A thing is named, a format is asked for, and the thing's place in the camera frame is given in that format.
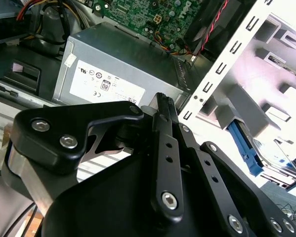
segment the power supply label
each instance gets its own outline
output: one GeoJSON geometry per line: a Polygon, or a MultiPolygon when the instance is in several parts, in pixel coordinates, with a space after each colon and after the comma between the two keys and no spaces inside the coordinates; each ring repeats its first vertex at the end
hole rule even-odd
{"type": "Polygon", "coordinates": [[[144,92],[145,89],[81,60],[70,88],[72,95],[92,103],[128,100],[139,105],[144,92]]]}

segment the wire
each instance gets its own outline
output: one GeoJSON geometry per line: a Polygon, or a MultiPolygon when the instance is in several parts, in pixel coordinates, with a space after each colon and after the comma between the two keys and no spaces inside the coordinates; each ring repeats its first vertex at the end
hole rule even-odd
{"type": "MultiPolygon", "coordinates": [[[[33,4],[32,6],[35,6],[35,5],[41,4],[41,3],[43,3],[43,2],[45,2],[45,0],[43,0],[42,2],[37,2],[37,3],[33,4]]],[[[71,8],[68,4],[66,4],[66,3],[64,3],[64,2],[63,2],[63,5],[64,5],[66,8],[68,8],[68,9],[71,11],[71,13],[76,17],[77,21],[80,22],[79,17],[78,17],[77,14],[72,10],[72,8],[71,8]]],[[[34,38],[38,38],[38,39],[40,39],[40,40],[46,41],[46,42],[48,42],[48,43],[50,43],[50,44],[54,44],[54,45],[63,45],[63,44],[65,44],[65,42],[57,42],[57,41],[54,41],[54,40],[48,39],[48,38],[46,38],[46,37],[40,35],[40,33],[41,33],[41,31],[42,31],[42,28],[43,28],[43,13],[44,13],[45,10],[46,10],[48,7],[50,7],[50,6],[57,6],[57,7],[59,7],[59,6],[58,6],[58,1],[54,0],[54,1],[51,1],[51,2],[47,3],[45,6],[43,6],[42,11],[41,11],[41,15],[40,15],[40,25],[39,25],[39,27],[37,28],[37,30],[36,30],[35,33],[33,33],[33,32],[27,32],[27,33],[30,34],[30,36],[24,38],[24,40],[32,40],[32,39],[34,39],[34,38]]]]}
{"type": "Polygon", "coordinates": [[[222,11],[226,8],[227,4],[229,3],[229,0],[225,0],[224,4],[221,6],[220,10],[218,11],[218,13],[216,14],[216,17],[214,18],[213,22],[211,23],[211,27],[209,28],[207,34],[206,34],[206,37],[204,38],[204,42],[202,44],[202,47],[200,49],[200,51],[198,52],[198,54],[204,50],[205,48],[205,44],[208,42],[209,40],[209,37],[214,29],[214,26],[216,24],[216,22],[219,20],[220,16],[221,16],[221,13],[222,11]]]}
{"type": "Polygon", "coordinates": [[[167,54],[171,54],[171,55],[176,55],[176,56],[181,56],[181,55],[188,55],[191,54],[191,51],[187,48],[187,46],[185,46],[186,52],[185,53],[180,53],[180,52],[175,52],[171,49],[169,49],[162,40],[162,35],[159,31],[156,31],[154,33],[153,39],[160,45],[161,49],[163,49],[163,51],[167,54]]]}
{"type": "Polygon", "coordinates": [[[23,219],[23,217],[30,211],[31,208],[33,208],[36,204],[33,202],[31,203],[18,217],[17,219],[11,224],[11,226],[8,228],[8,230],[5,232],[3,237],[8,237],[10,233],[13,231],[15,226],[23,219]]]}
{"type": "Polygon", "coordinates": [[[37,205],[36,205],[36,206],[35,206],[35,209],[34,209],[34,211],[33,211],[33,214],[31,215],[31,217],[30,217],[30,219],[29,219],[29,221],[28,221],[28,223],[27,223],[27,225],[26,225],[26,227],[25,227],[25,229],[24,229],[24,231],[23,231],[21,237],[25,237],[25,234],[27,233],[27,231],[28,231],[28,229],[29,229],[29,227],[30,227],[30,225],[31,225],[31,223],[32,223],[32,221],[33,221],[33,219],[34,219],[37,210],[38,210],[38,207],[37,207],[37,205]]]}

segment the screw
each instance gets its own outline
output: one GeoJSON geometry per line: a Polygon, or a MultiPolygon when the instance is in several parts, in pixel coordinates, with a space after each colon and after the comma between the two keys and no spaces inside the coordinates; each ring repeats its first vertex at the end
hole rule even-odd
{"type": "Polygon", "coordinates": [[[217,151],[217,147],[215,147],[213,144],[210,144],[209,147],[210,147],[214,152],[217,151]]]}
{"type": "Polygon", "coordinates": [[[100,5],[98,5],[98,4],[95,6],[95,10],[96,10],[96,11],[100,11],[101,9],[102,9],[102,8],[101,8],[100,5]]]}
{"type": "Polygon", "coordinates": [[[182,128],[183,128],[183,130],[184,130],[185,132],[189,132],[189,129],[188,129],[187,126],[183,125],[182,128]]]}
{"type": "Polygon", "coordinates": [[[280,224],[277,223],[276,220],[274,220],[273,218],[271,218],[271,224],[274,227],[274,229],[276,229],[279,233],[282,232],[282,227],[280,226],[280,224]]]}
{"type": "Polygon", "coordinates": [[[294,227],[291,225],[291,223],[289,223],[289,222],[288,222],[287,220],[285,220],[285,219],[283,219],[283,222],[284,222],[286,228],[287,228],[290,232],[292,232],[292,233],[295,232],[295,229],[294,229],[294,227]]]}
{"type": "Polygon", "coordinates": [[[162,202],[168,209],[174,210],[177,208],[177,201],[173,194],[165,192],[162,194],[162,202]]]}
{"type": "Polygon", "coordinates": [[[228,216],[229,225],[239,234],[243,233],[243,227],[240,221],[233,215],[228,216]]]}
{"type": "Polygon", "coordinates": [[[38,132],[46,132],[50,129],[49,123],[43,120],[33,121],[31,127],[38,132]]]}
{"type": "Polygon", "coordinates": [[[138,110],[138,108],[137,108],[136,106],[131,105],[129,108],[130,108],[130,110],[131,110],[132,112],[134,112],[135,114],[140,113],[140,111],[138,110]]]}
{"type": "Polygon", "coordinates": [[[63,135],[60,138],[60,144],[65,148],[73,149],[73,148],[77,147],[78,142],[74,136],[63,135]]]}

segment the metal slot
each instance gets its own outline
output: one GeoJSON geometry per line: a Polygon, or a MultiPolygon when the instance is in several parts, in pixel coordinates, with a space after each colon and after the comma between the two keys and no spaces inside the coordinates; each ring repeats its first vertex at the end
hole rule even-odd
{"type": "Polygon", "coordinates": [[[187,111],[183,119],[188,120],[191,117],[192,113],[187,111]]]}
{"type": "Polygon", "coordinates": [[[207,93],[212,87],[212,83],[209,84],[209,82],[207,82],[206,86],[203,89],[203,92],[207,93]]]}
{"type": "Polygon", "coordinates": [[[225,64],[225,65],[223,66],[223,63],[221,63],[221,64],[219,65],[219,68],[216,70],[216,73],[217,73],[218,75],[220,75],[220,74],[223,72],[223,70],[226,68],[226,66],[227,66],[227,64],[225,64]]]}
{"type": "Polygon", "coordinates": [[[1,85],[0,85],[0,91],[2,91],[2,92],[8,92],[11,96],[16,97],[16,98],[18,97],[18,93],[17,92],[12,91],[12,90],[6,90],[6,88],[3,87],[3,86],[1,86],[1,85]]]}
{"type": "Polygon", "coordinates": [[[232,46],[230,53],[236,54],[242,43],[238,44],[239,41],[236,41],[235,44],[232,46]]]}
{"type": "Polygon", "coordinates": [[[257,22],[259,21],[259,19],[257,18],[255,21],[255,16],[251,19],[250,23],[247,25],[246,29],[248,31],[252,31],[253,28],[255,27],[255,25],[257,24],[257,22]]]}

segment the motherboard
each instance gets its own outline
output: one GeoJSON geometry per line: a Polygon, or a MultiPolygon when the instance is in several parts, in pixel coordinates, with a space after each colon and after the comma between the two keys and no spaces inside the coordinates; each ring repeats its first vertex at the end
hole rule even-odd
{"type": "Polygon", "coordinates": [[[77,0],[150,40],[155,32],[173,51],[182,49],[183,37],[203,0],[77,0]]]}

